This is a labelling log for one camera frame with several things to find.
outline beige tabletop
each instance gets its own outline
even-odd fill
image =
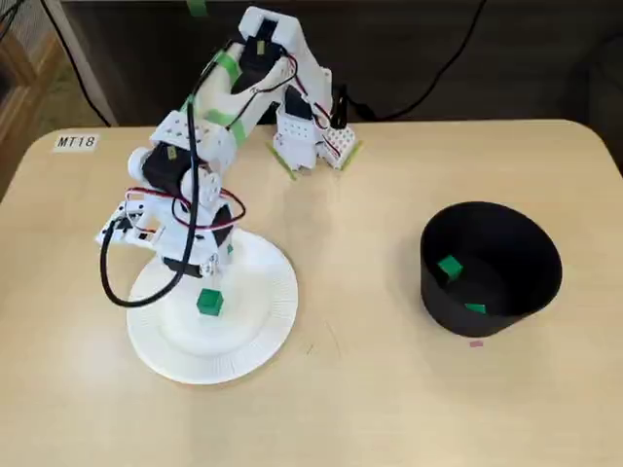
[[[623,465],[623,181],[602,141],[569,122],[355,130],[343,173],[292,182],[263,127],[226,175],[241,226],[292,261],[300,306],[270,363],[216,386],[152,373],[100,287],[93,237],[150,128],[86,130],[94,153],[34,143],[0,205],[0,465]],[[533,218],[564,282],[472,348],[421,305],[419,239],[474,199]],[[149,258],[114,248],[120,294]]]

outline black container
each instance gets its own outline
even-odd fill
[[[462,266],[454,278],[448,262]],[[562,280],[554,242],[506,206],[455,204],[436,214],[421,235],[424,305],[435,321],[462,336],[490,336],[536,313],[556,297]]]

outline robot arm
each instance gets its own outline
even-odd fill
[[[331,73],[316,62],[299,21],[250,7],[238,28],[244,44],[219,52],[191,96],[195,127],[188,128],[184,111],[170,112],[150,137],[153,148],[138,148],[130,156],[128,171],[140,186],[127,191],[97,237],[100,243],[107,227],[114,226],[112,243],[152,249],[175,271],[195,277],[219,272],[229,263],[232,229],[244,214],[221,180],[274,103],[275,152],[291,169],[313,168],[318,157],[340,168],[348,158],[354,133],[330,126]],[[232,93],[240,77],[251,84]],[[201,164],[197,234],[183,264],[193,189],[189,130]],[[232,202],[238,204],[236,216]]]

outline white paper plate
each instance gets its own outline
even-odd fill
[[[264,238],[236,229],[232,264],[220,282],[184,276],[152,305],[128,311],[138,356],[164,377],[214,384],[246,375],[285,342],[296,316],[298,285],[288,260]],[[147,297],[173,277],[159,258],[138,275],[130,298]],[[219,316],[197,309],[201,289],[221,290]]]

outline green cube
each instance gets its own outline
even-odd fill
[[[481,304],[465,304],[465,307],[480,314],[487,314],[487,307]]]
[[[208,316],[218,316],[223,306],[223,294],[218,290],[202,289],[197,299],[197,308],[199,313]]]
[[[441,260],[437,266],[448,275],[448,279],[451,281],[457,280],[463,270],[463,265],[452,255]]]

